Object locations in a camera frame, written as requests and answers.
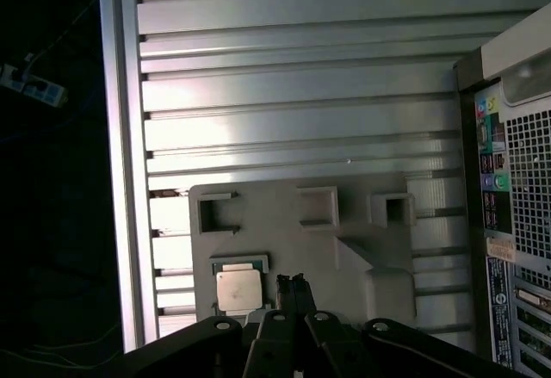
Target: ventilation grille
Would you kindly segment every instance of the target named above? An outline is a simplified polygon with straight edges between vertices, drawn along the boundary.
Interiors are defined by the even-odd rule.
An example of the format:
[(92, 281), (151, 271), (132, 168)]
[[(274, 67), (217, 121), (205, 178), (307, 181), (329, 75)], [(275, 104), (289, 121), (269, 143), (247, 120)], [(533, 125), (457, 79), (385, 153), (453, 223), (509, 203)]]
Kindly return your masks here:
[(551, 111), (545, 111), (507, 121), (517, 250), (547, 259), (551, 259), (550, 120)]
[(540, 288), (551, 290), (551, 279), (547, 275), (543, 275), (535, 270), (517, 267), (517, 276), (528, 283), (537, 285)]

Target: silver metal surface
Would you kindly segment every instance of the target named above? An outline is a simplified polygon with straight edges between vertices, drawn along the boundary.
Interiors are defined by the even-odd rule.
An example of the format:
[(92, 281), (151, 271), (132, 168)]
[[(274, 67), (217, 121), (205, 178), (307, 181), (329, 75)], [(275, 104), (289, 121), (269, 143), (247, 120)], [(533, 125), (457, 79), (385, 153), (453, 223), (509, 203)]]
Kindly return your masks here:
[[(126, 350), (158, 335), (154, 290), (174, 281), (153, 268), (192, 269), (196, 184), (403, 172), (420, 201), (414, 267), (459, 269), (452, 65), (551, 0), (116, 1), (102, 18)], [(148, 202), (158, 189), (183, 196)], [(174, 290), (161, 301), (182, 303)], [(468, 293), (417, 303), (425, 330), (472, 320)], [(190, 311), (164, 307), (161, 333)]]
[[(309, 54), (315, 51), (327, 51), (326, 46), (331, 48), (354, 46), (361, 49), (358, 47), (361, 44), (367, 45), (368, 49), (376, 52), (375, 56), (378, 57), (400, 56), (393, 50), (393, 45), (397, 45), (400, 50), (409, 49), (411, 50), (409, 54), (415, 55), (418, 53), (412, 49), (413, 46), (420, 46), (425, 53), (431, 53), (425, 46), (440, 40), (442, 44), (449, 44), (449, 49), (453, 53), (454, 50), (461, 49), (460, 46), (452, 45), (454, 40), (459, 39), (459, 43), (465, 46), (470, 40), (478, 38), (478, 45), (480, 45), (528, 15), (528, 12), (520, 12), (517, 15), (486, 15), (484, 18), (476, 15), (462, 15), (453, 20), (422, 19), (415, 22), (397, 20), (383, 24), (287, 25), (271, 29), (256, 27), (228, 30), (223, 35), (216, 30), (147, 35), (146, 41), (140, 44), (140, 50), (144, 59), (142, 67), (170, 65), (170, 59), (178, 56), (217, 57), (223, 60), (225, 56), (232, 56), (232, 53), (236, 53), (237, 57), (241, 53), (243, 60), (246, 61), (248, 53), (244, 52), (268, 51), (268, 55), (276, 57), (276, 51), (284, 51), (286, 55)], [(438, 49), (447, 51), (445, 47), (438, 47)], [(204, 64), (204, 62), (200, 65), (196, 63), (195, 66), (209, 67)]]
[(123, 345), (130, 351), (158, 335), (141, 132), (136, 0), (100, 2)]
[(446, 288), (471, 288), (470, 269), (438, 270), (413, 275), (417, 293), (436, 292)]
[(166, 337), (173, 332), (179, 331), (196, 322), (194, 314), (189, 315), (171, 315), (158, 317), (158, 335), (160, 338)]
[[(145, 122), (145, 144), (147, 150), (156, 151), (189, 148), (192, 144), (244, 144), (250, 139), (262, 144), (309, 140), (319, 134), (327, 139), (340, 139), (349, 135), (388, 135), (399, 130), (402, 133), (430, 133), (457, 128), (458, 108), (442, 101), (386, 102), (384, 109), (383, 118), (377, 116), (381, 112), (379, 104), (346, 107), (342, 103), (333, 107), (278, 109), (266, 113), (253, 111), (228, 116), (151, 120)], [(200, 131), (204, 132), (201, 137), (194, 138)]]
[[(548, 0), (158, 0), (138, 6), (139, 33), (492, 13)], [(372, 6), (384, 3), (385, 6)], [(174, 15), (185, 15), (176, 18)]]
[(155, 269), (193, 268), (189, 235), (153, 238), (152, 244)]
[(216, 274), (218, 307), (224, 312), (252, 311), (263, 306), (258, 270), (231, 270)]
[(316, 320), (328, 320), (329, 315), (327, 313), (319, 312), (314, 315)]
[(216, 324), (216, 327), (218, 329), (229, 329), (230, 328), (230, 324), (226, 323), (226, 322), (220, 322), (219, 324)]
[(471, 325), (473, 302), (471, 294), (434, 294), (416, 298), (417, 328), (434, 331), (454, 325)]
[(386, 332), (390, 328), (388, 327), (387, 324), (383, 324), (382, 322), (377, 322), (376, 324), (373, 325), (373, 329), (376, 329), (379, 332)]
[(484, 79), (495, 78), (511, 67), (547, 52), (551, 40), (545, 32), (550, 24), (551, 4), (484, 44), (480, 49)]

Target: cable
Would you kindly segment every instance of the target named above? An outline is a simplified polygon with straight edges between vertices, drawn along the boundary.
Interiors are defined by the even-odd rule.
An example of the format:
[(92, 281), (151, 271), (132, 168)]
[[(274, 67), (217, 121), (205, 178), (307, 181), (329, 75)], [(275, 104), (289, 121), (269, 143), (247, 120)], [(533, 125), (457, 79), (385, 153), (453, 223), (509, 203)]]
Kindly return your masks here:
[(101, 341), (103, 341), (103, 339), (105, 339), (109, 335), (109, 333), (114, 331), (115, 328), (119, 325), (120, 324), (118, 323), (114, 324), (102, 336), (100, 336), (98, 339), (95, 339), (93, 341), (82, 342), (81, 344), (67, 344), (67, 345), (59, 345), (59, 346), (35, 345), (35, 347), (38, 348), (39, 350), (65, 350), (67, 348), (77, 348), (79, 346), (88, 346), (88, 345), (98, 344)]
[(69, 117), (67, 120), (65, 121), (61, 121), (59, 124), (56, 124), (54, 126), (51, 126), (51, 127), (44, 127), (42, 129), (38, 129), (38, 130), (35, 130), (35, 131), (31, 131), (31, 132), (25, 132), (25, 133), (17, 133), (17, 134), (13, 134), (13, 135), (10, 135), (8, 137), (4, 137), (2, 139), (0, 139), (0, 144), (4, 144), (4, 143), (9, 143), (13, 140), (16, 140), (16, 139), (22, 139), (22, 138), (27, 138), (27, 137), (30, 137), (30, 136), (37, 136), (37, 135), (41, 135), (43, 133), (50, 133), (52, 131), (55, 131), (55, 130), (58, 130), (60, 128), (63, 128), (65, 126), (68, 126), (69, 124), (71, 124), (73, 121), (75, 121), (80, 115), (82, 115), (87, 109), (88, 107), (91, 106), (91, 104), (93, 103), (94, 101), (94, 97), (96, 96), (97, 94), (97, 91), (101, 89), (101, 84), (100, 85), (97, 85), (89, 94), (88, 96), (86, 97), (86, 99), (84, 100), (82, 106), (80, 109), (78, 109), (77, 111), (75, 111), (73, 113), (73, 115), (71, 117)]
[(63, 365), (62, 363), (50, 363), (48, 361), (39, 361), (38, 359), (27, 358), (26, 356), (19, 355), (10, 350), (0, 349), (0, 352), (3, 352), (4, 354), (7, 354), (7, 355), (14, 356), (28, 363), (39, 363), (42, 365), (49, 365), (51, 367), (64, 368), (64, 369), (94, 369), (96, 367), (99, 367), (101, 365), (108, 363), (109, 361), (113, 361), (121, 353), (119, 350), (117, 350), (112, 356), (107, 358), (105, 361), (101, 361), (100, 363), (97, 363), (96, 365)]
[(42, 51), (38, 52), (36, 55), (33, 56), (33, 58), (30, 60), (30, 62), (27, 64), (27, 66), (25, 67), (25, 69), (23, 70), (23, 73), (22, 73), (22, 80), (23, 82), (27, 82), (27, 78), (28, 78), (28, 74), (30, 73), (31, 71), (31, 68), (33, 67), (33, 65), (36, 63), (36, 61), (38, 61), (40, 58), (42, 58), (46, 53), (48, 53), (54, 46), (56, 46), (57, 44), (59, 44), (59, 42), (69, 33), (69, 31), (71, 30), (71, 28), (80, 20), (80, 18), (82, 18), (84, 15), (86, 15), (86, 13), (88, 12), (88, 9), (90, 9), (92, 7), (92, 5), (96, 2), (97, 0), (91, 0), (88, 5), (86, 5), (83, 10), (71, 21), (71, 23), (69, 24), (69, 26), (66, 28), (65, 31), (63, 31), (61, 33), (60, 36), (58, 36), (58, 38), (56, 40), (54, 40), (53, 42), (50, 43), (50, 45), (46, 46), (45, 48), (42, 49)]
[(73, 361), (71, 361), (70, 359), (67, 359), (64, 356), (61, 356), (60, 354), (56, 354), (56, 353), (53, 353), (53, 352), (44, 352), (42, 350), (25, 350), (25, 352), (28, 352), (30, 354), (43, 355), (43, 356), (55, 356), (56, 358), (59, 358), (59, 359), (65, 361), (66, 363), (69, 363), (70, 365), (74, 365), (76, 367), (80, 366), (77, 363), (74, 363)]

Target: screw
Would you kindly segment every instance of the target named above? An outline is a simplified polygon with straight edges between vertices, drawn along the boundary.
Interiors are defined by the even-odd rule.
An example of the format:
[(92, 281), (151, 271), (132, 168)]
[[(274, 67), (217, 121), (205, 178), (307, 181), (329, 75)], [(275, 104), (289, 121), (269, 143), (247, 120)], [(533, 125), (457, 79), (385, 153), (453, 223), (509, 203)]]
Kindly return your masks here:
[(383, 324), (382, 322), (377, 322), (375, 325), (373, 325), (373, 329), (379, 332), (386, 332), (388, 331), (388, 325)]
[(329, 315), (327, 313), (319, 312), (314, 315), (316, 320), (328, 320)]

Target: sticker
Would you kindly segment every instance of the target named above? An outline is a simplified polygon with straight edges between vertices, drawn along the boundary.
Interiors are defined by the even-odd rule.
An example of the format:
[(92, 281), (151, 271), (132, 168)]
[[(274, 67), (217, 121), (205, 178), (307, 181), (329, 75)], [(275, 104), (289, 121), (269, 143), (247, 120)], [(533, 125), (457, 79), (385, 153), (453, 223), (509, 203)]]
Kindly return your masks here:
[(493, 361), (512, 369), (507, 263), (488, 256), (486, 257), (486, 273), (488, 274)]
[(486, 117), (489, 121), (488, 128), (490, 129), (490, 140), (492, 142), (492, 150), (494, 152), (505, 151), (505, 126), (499, 122), (499, 114), (490, 114)]
[(499, 111), (498, 98), (491, 96), (486, 100), (486, 112), (488, 114), (496, 114)]
[(517, 249), (513, 239), (500, 239), (488, 236), (486, 237), (486, 252), (491, 257), (496, 257), (506, 262), (516, 262)]
[(486, 100), (476, 103), (476, 116), (479, 118), (486, 117)]

